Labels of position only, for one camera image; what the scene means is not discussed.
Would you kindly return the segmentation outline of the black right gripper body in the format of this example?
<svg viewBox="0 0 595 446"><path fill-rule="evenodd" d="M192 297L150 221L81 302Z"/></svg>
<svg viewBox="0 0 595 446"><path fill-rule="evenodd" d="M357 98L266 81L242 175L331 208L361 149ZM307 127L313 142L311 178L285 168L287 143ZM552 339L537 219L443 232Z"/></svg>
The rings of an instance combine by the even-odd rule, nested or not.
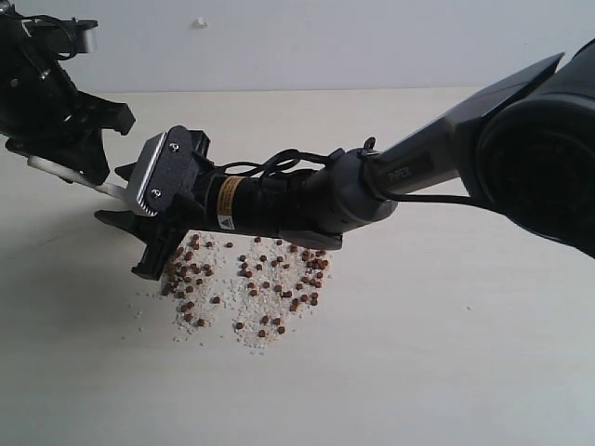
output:
<svg viewBox="0 0 595 446"><path fill-rule="evenodd" d="M228 165L208 159L205 132L192 134L192 167L169 207L151 217L144 252L132 271L146 280L161 277L165 263L190 230L279 238L294 227L294 201L307 174L286 173L298 158L279 153L263 164L243 162L244 172L230 174Z"/></svg>

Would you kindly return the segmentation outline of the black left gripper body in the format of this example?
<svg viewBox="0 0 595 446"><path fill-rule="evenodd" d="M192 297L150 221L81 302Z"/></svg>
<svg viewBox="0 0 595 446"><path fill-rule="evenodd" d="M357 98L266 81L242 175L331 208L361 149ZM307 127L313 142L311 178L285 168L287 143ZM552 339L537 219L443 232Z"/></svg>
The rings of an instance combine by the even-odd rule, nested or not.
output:
<svg viewBox="0 0 595 446"><path fill-rule="evenodd" d="M1 133L6 147L21 156L37 156L81 173L93 184L110 173L102 132L125 136L135 117L125 103L112 102L77 88L62 68L85 54L61 55L33 38L27 19L14 8L1 11Z"/></svg>

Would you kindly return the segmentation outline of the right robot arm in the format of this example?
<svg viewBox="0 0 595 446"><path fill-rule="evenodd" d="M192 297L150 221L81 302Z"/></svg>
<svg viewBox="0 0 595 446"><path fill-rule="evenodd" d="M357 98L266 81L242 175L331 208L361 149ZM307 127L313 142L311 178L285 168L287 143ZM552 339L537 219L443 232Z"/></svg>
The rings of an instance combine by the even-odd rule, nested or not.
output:
<svg viewBox="0 0 595 446"><path fill-rule="evenodd" d="M346 232L427 203L425 188L459 178L463 204L541 238L594 253L594 46L543 59L478 91L385 151L373 139L321 156L289 149L262 164L217 166L209 140L183 126L148 140L117 169L125 211L102 223L145 244L133 271L157 280L190 230L279 238L337 250Z"/></svg>

